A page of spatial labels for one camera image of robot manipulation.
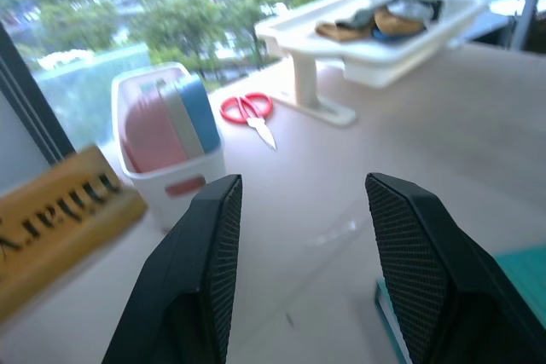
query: wooden sign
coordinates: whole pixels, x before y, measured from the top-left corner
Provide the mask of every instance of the wooden sign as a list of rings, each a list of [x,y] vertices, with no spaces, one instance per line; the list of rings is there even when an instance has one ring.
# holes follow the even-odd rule
[[[146,211],[97,147],[0,199],[0,322]]]

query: scissors blade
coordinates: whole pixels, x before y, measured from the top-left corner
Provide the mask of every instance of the scissors blade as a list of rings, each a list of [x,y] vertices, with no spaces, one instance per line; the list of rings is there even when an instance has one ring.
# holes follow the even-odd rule
[[[249,118],[248,125],[253,127],[258,132],[258,135],[262,138],[262,140],[264,140],[269,147],[276,151],[275,138],[273,138],[273,134],[271,134],[270,129],[267,128],[267,125],[265,125],[265,120],[263,118]]]

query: window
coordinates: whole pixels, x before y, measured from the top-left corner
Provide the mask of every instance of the window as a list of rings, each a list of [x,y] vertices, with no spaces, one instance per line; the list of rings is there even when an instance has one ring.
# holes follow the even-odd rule
[[[209,91],[272,62],[254,24],[311,0],[0,0],[0,21],[76,149],[113,138],[112,79],[179,61]]]

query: scissors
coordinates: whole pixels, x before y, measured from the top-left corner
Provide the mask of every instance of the scissors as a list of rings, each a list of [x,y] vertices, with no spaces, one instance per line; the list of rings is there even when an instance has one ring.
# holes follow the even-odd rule
[[[254,102],[262,100],[265,102],[265,108],[258,107]],[[230,108],[237,107],[239,116],[232,115],[228,112]],[[249,93],[241,97],[230,97],[220,106],[220,114],[224,119],[236,124],[247,124],[254,128],[264,142],[274,150],[276,150],[275,139],[271,134],[265,119],[271,114],[273,102],[263,93]]]

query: white desk surface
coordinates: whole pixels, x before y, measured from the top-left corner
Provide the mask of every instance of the white desk surface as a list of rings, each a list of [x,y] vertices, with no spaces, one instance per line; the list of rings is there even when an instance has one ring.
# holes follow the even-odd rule
[[[291,76],[282,62],[214,93],[212,105],[291,87]],[[347,83],[334,68],[319,77],[321,94],[357,110],[353,126],[337,129],[276,104],[267,122],[275,153],[254,130],[217,118],[227,171],[243,175],[244,192],[229,364],[395,362],[373,304],[380,264],[368,172],[432,190],[489,252],[546,241],[544,58],[468,45],[386,90]],[[334,239],[336,229],[343,234]],[[328,233],[332,240],[315,246]],[[1,359],[100,362],[162,237],[146,215],[82,262],[4,327]]]

